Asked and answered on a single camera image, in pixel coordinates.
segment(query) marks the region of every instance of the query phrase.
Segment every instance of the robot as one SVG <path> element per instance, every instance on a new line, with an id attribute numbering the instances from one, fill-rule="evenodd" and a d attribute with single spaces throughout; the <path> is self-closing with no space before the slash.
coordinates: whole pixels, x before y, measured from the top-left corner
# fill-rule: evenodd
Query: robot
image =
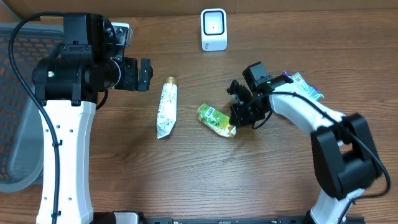
<path id="1" fill-rule="evenodd" d="M 63 16 L 64 43 L 33 71 L 33 93 L 21 77 L 13 56 L 18 30 L 40 16 Z M 144 218 L 140 212 L 96 213 L 88 188 L 90 131 L 98 92 L 114 88 L 147 91 L 153 76 L 150 60 L 124 57 L 132 30 L 128 24 L 110 23 L 96 14 L 43 12 L 20 22 L 11 34 L 9 58 L 21 85 L 41 112 L 44 131 L 44 182 L 36 223 L 231 223 L 231 220 L 172 220 Z M 237 103 L 231 106 L 230 123 L 237 128 L 278 113 L 297 125 L 312 142 L 315 175 L 320 184 L 317 203 L 302 217 L 243 220 L 245 223 L 365 223 L 346 213 L 355 200 L 380 197 L 391 181 L 381 163 L 366 120 L 360 114 L 345 116 L 311 99 L 284 75 L 272 78 L 261 62 L 248 66 L 243 77 L 249 89 L 232 81 L 227 89 Z M 342 154 L 339 146 L 352 144 Z M 387 189 L 381 194 L 361 194 L 382 174 Z"/>

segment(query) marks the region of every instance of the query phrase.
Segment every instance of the table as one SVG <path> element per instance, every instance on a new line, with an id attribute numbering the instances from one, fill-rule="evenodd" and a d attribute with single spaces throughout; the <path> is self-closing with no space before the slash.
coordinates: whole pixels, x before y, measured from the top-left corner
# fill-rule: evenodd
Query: table
<path id="1" fill-rule="evenodd" d="M 150 58 L 145 93 L 109 91 L 91 132 L 90 194 L 97 212 L 140 210 L 147 217 L 265 218 L 304 215 L 317 200 L 310 140 L 274 115 L 261 129 L 217 136 L 196 120 L 208 103 L 228 114 L 231 81 L 262 61 L 271 75 L 300 72 L 320 101 L 369 123 L 393 189 L 349 213 L 368 223 L 398 222 L 398 9 L 228 15 L 228 48 L 203 52 L 199 16 L 132 17 L 126 57 Z M 156 138 L 163 80 L 178 78 L 178 121 Z M 367 193 L 382 191 L 375 181 Z M 0 195 L 0 223 L 32 223 L 41 186 Z"/>

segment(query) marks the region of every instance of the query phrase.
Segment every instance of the barcode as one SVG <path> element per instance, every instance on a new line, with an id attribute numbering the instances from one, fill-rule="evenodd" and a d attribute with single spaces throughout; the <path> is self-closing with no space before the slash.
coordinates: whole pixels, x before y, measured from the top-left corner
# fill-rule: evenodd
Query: barcode
<path id="1" fill-rule="evenodd" d="M 215 111 L 214 108 L 209 108 L 209 110 L 206 112 L 206 115 L 205 115 L 205 116 L 206 116 L 207 118 L 210 117 L 211 115 L 213 115 L 214 111 Z"/>

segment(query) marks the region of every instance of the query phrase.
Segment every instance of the wooden surface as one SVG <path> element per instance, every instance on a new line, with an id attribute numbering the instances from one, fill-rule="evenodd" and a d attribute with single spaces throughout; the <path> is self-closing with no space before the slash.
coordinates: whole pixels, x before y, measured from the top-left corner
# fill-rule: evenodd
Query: wooden surface
<path id="1" fill-rule="evenodd" d="M 3 0 L 20 17 L 43 11 L 92 12 L 106 17 L 199 15 L 206 8 L 227 13 L 397 8 L 398 0 Z"/>
<path id="2" fill-rule="evenodd" d="M 208 103 L 228 114 L 226 89 L 262 61 L 271 75 L 299 71 L 320 101 L 367 118 L 393 189 L 358 201 L 350 215 L 398 223 L 398 10 L 235 14 L 228 48 L 205 53 L 198 16 L 112 19 L 134 28 L 127 57 L 152 60 L 150 91 L 109 92 L 90 142 L 90 194 L 97 212 L 140 210 L 147 217 L 261 218 L 304 215 L 317 200 L 310 140 L 274 115 L 256 131 L 217 136 L 196 120 Z M 163 80 L 178 78 L 178 121 L 156 138 Z M 383 178 L 368 193 L 384 189 Z M 32 223 L 41 186 L 0 195 L 0 222 Z"/>

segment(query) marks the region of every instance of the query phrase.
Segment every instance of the green packet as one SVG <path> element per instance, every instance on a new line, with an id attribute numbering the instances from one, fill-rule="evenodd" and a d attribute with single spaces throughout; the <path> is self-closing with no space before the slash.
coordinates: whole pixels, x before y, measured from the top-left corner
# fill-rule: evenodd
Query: green packet
<path id="1" fill-rule="evenodd" d="M 236 127 L 229 124 L 229 116 L 226 116 L 206 103 L 199 107 L 197 119 L 220 136 L 227 138 L 235 137 Z"/>

